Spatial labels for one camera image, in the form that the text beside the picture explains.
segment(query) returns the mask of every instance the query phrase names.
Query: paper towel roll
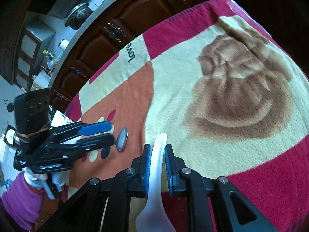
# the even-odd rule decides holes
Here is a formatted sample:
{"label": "paper towel roll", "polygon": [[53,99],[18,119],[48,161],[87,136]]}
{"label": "paper towel roll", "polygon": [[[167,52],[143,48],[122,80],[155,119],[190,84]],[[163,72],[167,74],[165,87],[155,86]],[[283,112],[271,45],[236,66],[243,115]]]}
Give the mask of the paper towel roll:
{"label": "paper towel roll", "polygon": [[60,43],[58,44],[58,47],[59,47],[62,51],[64,51],[64,50],[66,49],[66,47],[68,46],[69,42],[70,42],[70,41],[68,41],[68,40],[66,40],[66,39],[62,39],[62,40],[60,41]]}

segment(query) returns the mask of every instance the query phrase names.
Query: bottle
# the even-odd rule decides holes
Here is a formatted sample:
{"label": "bottle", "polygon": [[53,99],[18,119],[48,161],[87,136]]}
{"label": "bottle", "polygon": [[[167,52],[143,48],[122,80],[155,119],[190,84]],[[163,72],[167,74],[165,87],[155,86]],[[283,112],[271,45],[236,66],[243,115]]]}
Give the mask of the bottle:
{"label": "bottle", "polygon": [[55,67],[56,65],[54,64],[54,61],[50,61],[47,63],[47,68],[50,69],[50,70],[53,70],[53,68]]}
{"label": "bottle", "polygon": [[49,52],[47,50],[43,50],[43,53],[45,54],[45,57],[50,59],[50,60],[53,60],[56,58],[56,55],[52,52]]}
{"label": "bottle", "polygon": [[50,77],[52,76],[53,72],[50,69],[48,69],[48,68],[46,68],[46,67],[44,67],[42,65],[41,65],[41,67],[42,67],[42,69],[45,71],[45,73],[47,75],[49,75]]}

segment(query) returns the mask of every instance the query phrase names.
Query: gloved hand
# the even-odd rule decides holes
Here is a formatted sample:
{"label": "gloved hand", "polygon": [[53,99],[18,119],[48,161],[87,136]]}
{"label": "gloved hand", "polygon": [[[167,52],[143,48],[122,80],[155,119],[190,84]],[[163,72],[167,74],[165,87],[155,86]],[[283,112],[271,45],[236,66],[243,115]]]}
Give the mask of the gloved hand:
{"label": "gloved hand", "polygon": [[[24,171],[24,178],[30,186],[34,187],[37,190],[41,190],[42,188],[44,188],[47,196],[51,200],[55,199],[54,195],[48,187],[48,184],[46,183],[48,177],[46,173],[33,174],[30,168],[24,168]],[[56,185],[59,192],[62,191],[62,187],[65,184],[66,180],[69,178],[69,175],[70,171],[51,173],[52,182]]]}

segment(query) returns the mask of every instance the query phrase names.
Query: red blanket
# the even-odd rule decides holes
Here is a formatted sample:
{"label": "red blanket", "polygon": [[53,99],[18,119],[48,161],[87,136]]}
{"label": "red blanket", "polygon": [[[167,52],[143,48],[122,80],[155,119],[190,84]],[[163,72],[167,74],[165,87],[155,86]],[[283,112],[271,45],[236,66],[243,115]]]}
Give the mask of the red blanket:
{"label": "red blanket", "polygon": [[[143,144],[165,132],[188,167],[227,176],[279,231],[299,228],[309,212],[309,83],[260,26],[234,10],[216,0],[183,11],[136,38],[88,81],[67,116],[107,119],[116,135],[126,126],[129,139],[106,159],[99,150],[77,161],[69,195],[91,177],[130,167]],[[186,231],[184,202],[164,200],[174,227]],[[130,231],[141,202],[132,202]]]}

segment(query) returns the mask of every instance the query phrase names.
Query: metal pivot screw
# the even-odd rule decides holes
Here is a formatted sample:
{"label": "metal pivot screw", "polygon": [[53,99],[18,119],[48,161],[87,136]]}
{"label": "metal pivot screw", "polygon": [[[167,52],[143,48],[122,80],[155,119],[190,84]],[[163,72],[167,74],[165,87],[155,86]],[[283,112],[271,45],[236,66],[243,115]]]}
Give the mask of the metal pivot screw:
{"label": "metal pivot screw", "polygon": [[225,177],[225,176],[220,176],[218,178],[219,182],[221,182],[222,184],[227,183],[229,180]]}
{"label": "metal pivot screw", "polygon": [[184,174],[189,174],[191,173],[191,169],[189,167],[184,167],[182,170],[181,170]]}
{"label": "metal pivot screw", "polygon": [[98,184],[98,178],[92,178],[92,179],[90,179],[90,181],[89,181],[89,183],[91,184],[91,185],[96,185],[96,184]]}
{"label": "metal pivot screw", "polygon": [[129,175],[134,174],[135,173],[135,169],[134,168],[128,168],[126,170],[126,173],[129,174]]}

